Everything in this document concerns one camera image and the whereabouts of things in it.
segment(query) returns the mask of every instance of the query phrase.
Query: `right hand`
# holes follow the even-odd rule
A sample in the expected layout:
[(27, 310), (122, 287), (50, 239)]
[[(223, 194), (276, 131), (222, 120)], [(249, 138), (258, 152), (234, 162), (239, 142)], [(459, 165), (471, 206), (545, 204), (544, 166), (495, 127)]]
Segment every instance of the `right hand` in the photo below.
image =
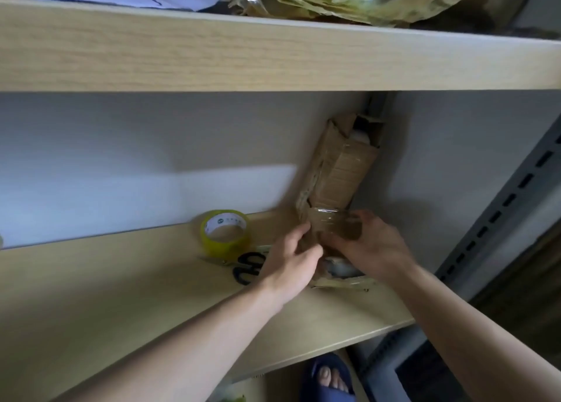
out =
[(397, 228), (388, 225), (370, 210), (351, 213), (362, 222), (362, 234), (358, 240), (323, 233), (321, 242), (339, 250), (364, 274), (388, 285), (416, 264)]

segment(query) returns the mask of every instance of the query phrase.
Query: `wooden shelf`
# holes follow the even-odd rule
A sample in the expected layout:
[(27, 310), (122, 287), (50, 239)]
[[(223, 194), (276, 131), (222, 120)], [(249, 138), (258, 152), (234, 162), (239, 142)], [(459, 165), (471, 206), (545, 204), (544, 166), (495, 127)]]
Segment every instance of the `wooden shelf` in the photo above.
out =
[[(292, 210), (250, 215), (256, 244), (295, 225)], [(181, 224), (0, 251), (0, 400), (47, 401), (238, 291), (201, 261)], [(412, 323), (379, 285), (306, 289), (256, 336), (227, 381), (275, 370)]]
[(561, 88), (561, 42), (0, 0), (2, 91)]

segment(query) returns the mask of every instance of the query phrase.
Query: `tape roll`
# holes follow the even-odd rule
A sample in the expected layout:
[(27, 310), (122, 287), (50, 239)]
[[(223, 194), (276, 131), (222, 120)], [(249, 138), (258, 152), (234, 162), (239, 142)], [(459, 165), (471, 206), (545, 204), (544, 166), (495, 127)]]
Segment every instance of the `tape roll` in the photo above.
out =
[[(216, 241), (210, 237), (215, 229), (228, 225), (240, 227), (243, 230), (242, 236), (228, 242)], [(207, 256), (229, 262), (235, 262), (251, 245), (249, 219), (237, 210), (213, 210), (202, 221), (200, 234)]]

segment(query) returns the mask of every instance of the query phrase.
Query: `scissors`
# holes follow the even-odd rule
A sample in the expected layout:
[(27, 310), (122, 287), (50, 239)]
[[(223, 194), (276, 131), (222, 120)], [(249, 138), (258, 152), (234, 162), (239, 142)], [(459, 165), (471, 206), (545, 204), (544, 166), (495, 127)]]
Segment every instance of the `scissors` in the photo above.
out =
[(249, 252), (242, 254), (240, 257), (238, 257), (238, 261), (236, 263), (239, 266), (236, 266), (234, 269), (232, 269), (234, 279), (241, 285), (249, 285), (251, 283), (251, 280), (253, 279), (248, 281), (243, 276), (258, 276), (259, 272), (261, 271), (261, 267), (265, 262), (265, 259), (266, 256), (263, 253), (259, 252)]

